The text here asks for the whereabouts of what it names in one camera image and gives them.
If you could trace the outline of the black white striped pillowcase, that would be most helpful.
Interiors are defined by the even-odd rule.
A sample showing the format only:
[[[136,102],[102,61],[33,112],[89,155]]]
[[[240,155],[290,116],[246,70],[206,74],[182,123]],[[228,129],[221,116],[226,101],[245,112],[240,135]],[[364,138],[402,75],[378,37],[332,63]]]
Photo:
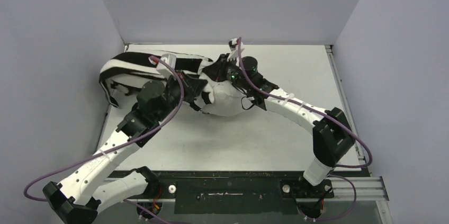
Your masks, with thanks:
[[[164,82],[166,78],[156,70],[156,65],[152,64],[149,58],[160,58],[165,54],[176,57],[175,70],[182,70],[192,77],[198,77],[204,67],[213,64],[213,60],[205,56],[165,50],[154,50],[153,53],[120,53],[104,64],[98,78],[109,104],[119,107],[119,103],[112,96],[114,89],[128,96],[134,91],[140,91],[143,84],[150,79]]]

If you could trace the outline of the white pillow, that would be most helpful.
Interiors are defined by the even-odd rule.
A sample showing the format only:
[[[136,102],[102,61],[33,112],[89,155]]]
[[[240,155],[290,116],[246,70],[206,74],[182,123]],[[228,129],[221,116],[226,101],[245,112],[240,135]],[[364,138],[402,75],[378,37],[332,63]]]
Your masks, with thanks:
[[[232,117],[249,110],[249,107],[242,106],[242,103],[249,104],[249,101],[243,101],[245,95],[235,89],[231,82],[215,82],[205,73],[200,73],[199,79],[207,81],[202,95],[194,102],[202,113]]]

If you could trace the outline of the black metal base rail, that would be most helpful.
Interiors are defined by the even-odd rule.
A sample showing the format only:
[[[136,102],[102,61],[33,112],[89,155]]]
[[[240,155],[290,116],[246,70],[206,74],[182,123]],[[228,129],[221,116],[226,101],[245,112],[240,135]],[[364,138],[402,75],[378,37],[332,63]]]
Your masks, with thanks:
[[[301,172],[114,171],[101,180],[94,199],[105,209],[122,200],[141,201],[144,209],[174,202],[176,214],[303,214],[322,220],[326,202],[387,201],[380,177],[364,173],[331,174],[310,185]]]

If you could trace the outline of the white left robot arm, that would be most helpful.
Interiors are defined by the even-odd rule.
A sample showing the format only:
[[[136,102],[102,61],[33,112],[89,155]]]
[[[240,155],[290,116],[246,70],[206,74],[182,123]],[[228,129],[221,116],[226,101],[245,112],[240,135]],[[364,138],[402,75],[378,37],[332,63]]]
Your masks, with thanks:
[[[161,192],[158,176],[148,167],[132,169],[113,182],[104,180],[129,156],[141,149],[173,118],[182,102],[193,102],[202,90],[177,80],[149,81],[137,102],[118,124],[94,158],[62,181],[49,182],[43,193],[64,223],[93,223],[106,208],[135,195],[150,198]]]

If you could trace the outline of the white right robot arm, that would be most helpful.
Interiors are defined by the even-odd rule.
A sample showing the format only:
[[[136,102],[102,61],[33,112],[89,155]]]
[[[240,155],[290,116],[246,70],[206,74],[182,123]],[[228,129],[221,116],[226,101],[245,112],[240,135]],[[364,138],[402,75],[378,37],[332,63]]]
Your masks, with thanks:
[[[230,83],[251,98],[255,106],[289,119],[312,135],[314,158],[304,171],[299,187],[304,195],[313,196],[355,144],[347,117],[337,107],[326,110],[300,101],[264,78],[257,66],[254,57],[243,57],[241,62],[236,62],[228,60],[227,54],[221,54],[201,72],[214,82]]]

